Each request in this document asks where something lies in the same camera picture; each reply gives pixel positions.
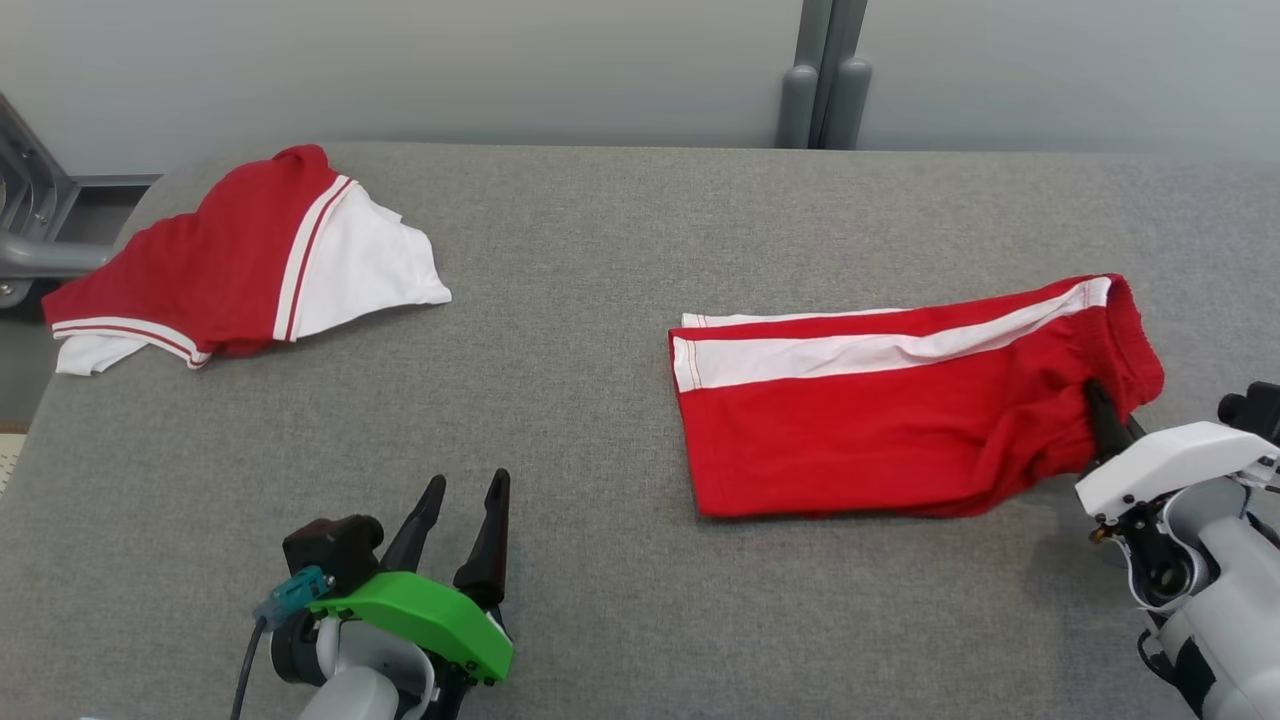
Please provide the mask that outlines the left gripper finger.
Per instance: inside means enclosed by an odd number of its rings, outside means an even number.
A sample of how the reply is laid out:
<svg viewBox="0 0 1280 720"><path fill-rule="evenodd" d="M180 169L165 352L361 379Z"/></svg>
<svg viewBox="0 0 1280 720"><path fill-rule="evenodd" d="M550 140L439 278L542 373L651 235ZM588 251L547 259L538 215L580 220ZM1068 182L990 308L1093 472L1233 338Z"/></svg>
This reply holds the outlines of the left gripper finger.
<svg viewBox="0 0 1280 720"><path fill-rule="evenodd" d="M506 598L509 496L511 475L497 469L484 500L480 532L453 579L453 587L484 611L498 610Z"/></svg>
<svg viewBox="0 0 1280 720"><path fill-rule="evenodd" d="M410 573L419 570L425 539L436 524L445 488L447 479L443 474L436 474L430 479L426 489L388 544L381 557L381 570Z"/></svg>

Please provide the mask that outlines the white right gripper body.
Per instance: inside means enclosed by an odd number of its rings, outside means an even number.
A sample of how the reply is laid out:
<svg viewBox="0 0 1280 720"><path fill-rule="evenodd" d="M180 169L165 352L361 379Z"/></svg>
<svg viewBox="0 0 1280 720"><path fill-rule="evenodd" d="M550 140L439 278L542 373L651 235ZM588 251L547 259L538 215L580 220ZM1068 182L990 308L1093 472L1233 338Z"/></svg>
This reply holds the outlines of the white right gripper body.
<svg viewBox="0 0 1280 720"><path fill-rule="evenodd" d="M1083 475L1075 492L1088 516L1119 523L1138 503L1215 478L1243 473L1247 484L1265 486L1270 473L1265 457L1276 460L1277 446L1245 430L1196 421L1140 437Z"/></svg>

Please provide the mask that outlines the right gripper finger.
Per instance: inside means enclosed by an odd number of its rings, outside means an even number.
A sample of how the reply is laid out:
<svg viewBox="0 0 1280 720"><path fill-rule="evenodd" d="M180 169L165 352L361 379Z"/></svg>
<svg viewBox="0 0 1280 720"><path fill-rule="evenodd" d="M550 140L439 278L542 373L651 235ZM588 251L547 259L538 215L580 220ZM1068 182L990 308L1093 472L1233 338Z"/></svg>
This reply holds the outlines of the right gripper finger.
<svg viewBox="0 0 1280 720"><path fill-rule="evenodd" d="M1093 471L1146 436L1146 429L1132 415L1117 410L1110 393L1097 379L1085 383L1085 409L1094 452L1087 471Z"/></svg>

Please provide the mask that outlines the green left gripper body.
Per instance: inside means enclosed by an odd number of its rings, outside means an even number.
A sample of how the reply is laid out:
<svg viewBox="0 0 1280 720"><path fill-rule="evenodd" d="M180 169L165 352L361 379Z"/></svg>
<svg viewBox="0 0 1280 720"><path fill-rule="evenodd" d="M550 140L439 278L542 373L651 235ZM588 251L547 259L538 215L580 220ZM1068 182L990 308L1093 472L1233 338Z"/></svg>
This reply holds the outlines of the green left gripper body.
<svg viewBox="0 0 1280 720"><path fill-rule="evenodd" d="M346 596L308 603L314 615L367 623L457 665L480 684L506 682L515 646L492 610L451 585L410 571L384 571Z"/></svg>

